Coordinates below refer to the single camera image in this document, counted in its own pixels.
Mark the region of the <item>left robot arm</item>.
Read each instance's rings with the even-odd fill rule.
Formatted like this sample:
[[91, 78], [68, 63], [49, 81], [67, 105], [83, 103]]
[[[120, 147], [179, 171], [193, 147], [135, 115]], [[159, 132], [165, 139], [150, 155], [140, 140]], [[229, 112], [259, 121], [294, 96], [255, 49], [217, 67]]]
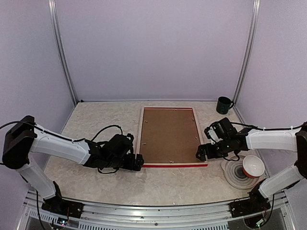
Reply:
[[105, 168], [138, 172], [144, 164], [142, 155], [134, 153], [134, 136], [130, 133], [115, 134], [109, 141], [100, 142], [85, 138], [71, 139], [43, 128], [30, 115], [20, 121], [8, 122], [2, 128], [9, 125], [13, 127], [5, 135], [2, 164], [16, 170], [57, 213], [67, 209], [67, 202], [62, 198], [56, 182], [44, 174], [30, 158], [30, 153], [70, 160], [98, 172]]

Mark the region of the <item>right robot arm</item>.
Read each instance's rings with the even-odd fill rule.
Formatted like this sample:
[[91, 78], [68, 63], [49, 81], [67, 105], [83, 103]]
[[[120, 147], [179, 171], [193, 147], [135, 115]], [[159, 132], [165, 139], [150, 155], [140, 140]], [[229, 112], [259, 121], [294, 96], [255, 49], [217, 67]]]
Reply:
[[297, 153], [297, 159], [276, 175], [258, 182], [250, 191], [249, 198], [230, 203], [233, 216], [241, 216], [246, 212], [256, 213], [271, 208], [269, 198], [284, 189], [289, 189], [307, 177], [307, 125], [288, 128], [259, 128], [243, 125], [237, 131], [235, 122], [228, 118], [214, 122], [205, 128], [208, 144], [198, 146], [196, 158], [226, 159], [230, 152], [236, 156], [241, 151], [249, 150], [286, 150]]

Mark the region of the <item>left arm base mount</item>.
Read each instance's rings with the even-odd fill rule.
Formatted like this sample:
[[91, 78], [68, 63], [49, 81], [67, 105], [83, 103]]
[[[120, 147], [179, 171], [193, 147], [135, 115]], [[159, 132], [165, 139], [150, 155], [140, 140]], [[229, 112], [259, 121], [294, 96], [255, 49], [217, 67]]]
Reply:
[[63, 200], [60, 204], [48, 204], [47, 201], [42, 204], [42, 209], [45, 211], [78, 219], [81, 218], [83, 207], [83, 203], [69, 200]]

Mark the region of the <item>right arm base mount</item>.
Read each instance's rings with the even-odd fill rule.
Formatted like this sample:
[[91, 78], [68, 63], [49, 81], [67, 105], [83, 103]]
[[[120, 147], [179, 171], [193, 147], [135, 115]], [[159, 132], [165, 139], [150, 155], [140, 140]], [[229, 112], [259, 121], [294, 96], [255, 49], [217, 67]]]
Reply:
[[271, 208], [271, 205], [268, 201], [258, 204], [252, 203], [250, 199], [246, 199], [231, 202], [229, 208], [232, 218], [237, 218], [268, 210]]

